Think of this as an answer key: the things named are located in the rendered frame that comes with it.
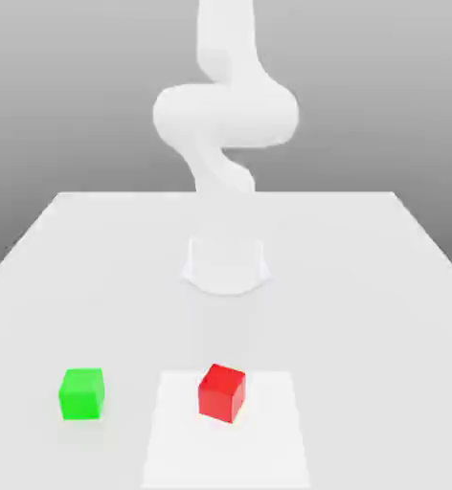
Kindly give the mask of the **small green cube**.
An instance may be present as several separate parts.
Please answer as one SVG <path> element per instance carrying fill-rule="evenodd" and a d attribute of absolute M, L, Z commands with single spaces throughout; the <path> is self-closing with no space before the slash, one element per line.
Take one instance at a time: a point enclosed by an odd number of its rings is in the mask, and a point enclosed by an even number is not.
<path fill-rule="evenodd" d="M 104 398 L 105 384 L 101 368 L 69 368 L 65 371 L 58 391 L 64 420 L 99 419 Z"/>

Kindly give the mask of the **small red cube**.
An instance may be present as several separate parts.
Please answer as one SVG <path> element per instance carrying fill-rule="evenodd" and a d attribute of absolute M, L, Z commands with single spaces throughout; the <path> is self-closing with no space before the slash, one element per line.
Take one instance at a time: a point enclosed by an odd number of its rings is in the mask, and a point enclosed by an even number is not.
<path fill-rule="evenodd" d="M 212 364 L 198 389 L 200 414 L 232 424 L 246 397 L 246 374 L 243 371 Z"/>

